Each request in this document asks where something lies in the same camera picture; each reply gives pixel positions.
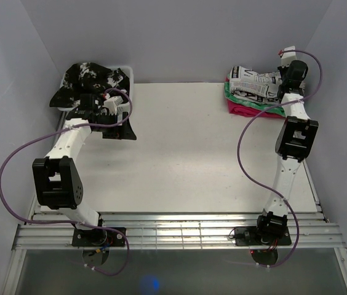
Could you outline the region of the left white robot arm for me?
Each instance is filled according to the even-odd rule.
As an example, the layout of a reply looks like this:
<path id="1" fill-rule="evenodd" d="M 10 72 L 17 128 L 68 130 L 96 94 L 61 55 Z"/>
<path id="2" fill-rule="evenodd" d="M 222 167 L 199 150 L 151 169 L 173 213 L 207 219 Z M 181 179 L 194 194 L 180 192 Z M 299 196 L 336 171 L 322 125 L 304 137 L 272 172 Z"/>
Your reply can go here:
<path id="1" fill-rule="evenodd" d="M 108 89 L 102 96 L 82 94 L 79 104 L 68 111 L 59 135 L 48 154 L 32 164 L 38 202 L 74 221 L 75 237 L 87 245 L 107 242 L 100 214 L 83 199 L 84 188 L 76 159 L 93 132 L 109 140 L 136 140 L 129 122 L 132 102 L 125 92 Z"/>

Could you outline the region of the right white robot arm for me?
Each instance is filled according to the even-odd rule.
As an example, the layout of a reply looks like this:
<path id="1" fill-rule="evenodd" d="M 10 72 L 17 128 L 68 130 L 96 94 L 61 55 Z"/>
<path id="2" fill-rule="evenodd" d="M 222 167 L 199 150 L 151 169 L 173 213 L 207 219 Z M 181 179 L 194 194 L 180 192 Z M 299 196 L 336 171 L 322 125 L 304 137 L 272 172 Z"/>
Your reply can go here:
<path id="1" fill-rule="evenodd" d="M 273 191 L 257 219 L 254 235 L 262 244 L 276 244 L 289 236 L 287 204 L 298 169 L 309 156 L 319 124 L 310 119 L 304 107 L 302 82 L 308 73 L 305 62 L 294 60 L 279 67 L 282 84 L 278 97 L 284 104 L 285 121 L 275 145 L 277 170 Z"/>

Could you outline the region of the newspaper print trousers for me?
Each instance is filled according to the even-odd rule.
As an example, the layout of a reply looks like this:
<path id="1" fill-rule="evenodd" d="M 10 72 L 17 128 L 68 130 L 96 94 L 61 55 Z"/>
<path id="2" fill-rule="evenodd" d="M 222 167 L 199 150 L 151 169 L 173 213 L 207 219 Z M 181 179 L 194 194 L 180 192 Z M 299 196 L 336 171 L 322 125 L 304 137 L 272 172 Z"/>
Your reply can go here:
<path id="1" fill-rule="evenodd" d="M 242 66 L 234 66 L 228 76 L 229 93 L 258 104 L 275 105 L 282 77 L 279 71 L 259 74 Z"/>

